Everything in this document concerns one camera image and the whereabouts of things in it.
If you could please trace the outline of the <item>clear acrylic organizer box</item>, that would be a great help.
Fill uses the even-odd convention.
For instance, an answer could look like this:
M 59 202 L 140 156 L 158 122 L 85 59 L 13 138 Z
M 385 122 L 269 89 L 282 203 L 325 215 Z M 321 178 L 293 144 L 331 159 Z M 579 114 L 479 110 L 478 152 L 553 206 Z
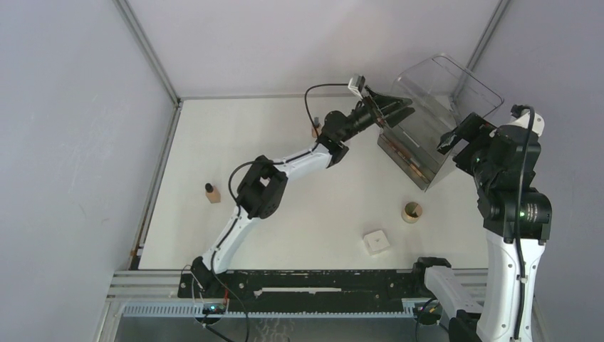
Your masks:
M 383 128 L 377 145 L 420 190 L 427 191 L 448 173 L 446 162 L 461 145 L 441 154 L 440 138 L 468 114 L 495 113 L 504 97 L 451 56 L 440 53 L 404 70 L 391 94 L 412 100 L 415 112 L 393 128 Z

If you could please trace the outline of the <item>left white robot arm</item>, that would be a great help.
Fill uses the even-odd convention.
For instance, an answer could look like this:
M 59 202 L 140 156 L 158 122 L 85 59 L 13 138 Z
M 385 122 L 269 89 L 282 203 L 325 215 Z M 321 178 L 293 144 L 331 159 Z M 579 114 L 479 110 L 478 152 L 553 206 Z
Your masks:
M 246 174 L 236 189 L 229 189 L 233 214 L 215 242 L 191 265 L 195 288 L 204 296 L 228 289 L 220 274 L 228 270 L 251 228 L 276 212 L 288 182 L 338 164 L 349 151 L 347 141 L 372 125 L 393 128 L 415 112 L 410 98 L 378 93 L 368 86 L 358 96 L 350 114 L 333 110 L 325 116 L 309 148 L 276 160 L 260 155 L 245 162 Z

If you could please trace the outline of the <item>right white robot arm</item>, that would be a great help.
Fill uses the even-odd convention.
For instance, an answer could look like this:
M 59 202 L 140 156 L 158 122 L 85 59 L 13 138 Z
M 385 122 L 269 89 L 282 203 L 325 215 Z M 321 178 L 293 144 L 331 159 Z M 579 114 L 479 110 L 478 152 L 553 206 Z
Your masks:
M 515 105 L 511 121 L 495 126 L 476 113 L 445 133 L 437 146 L 447 154 L 466 145 L 454 164 L 473 178 L 488 252 L 486 295 L 472 298 L 443 258 L 420 257 L 412 289 L 438 303 L 451 341 L 531 341 L 536 272 L 551 235 L 552 206 L 531 183 L 541 153 L 543 118 L 530 105 Z

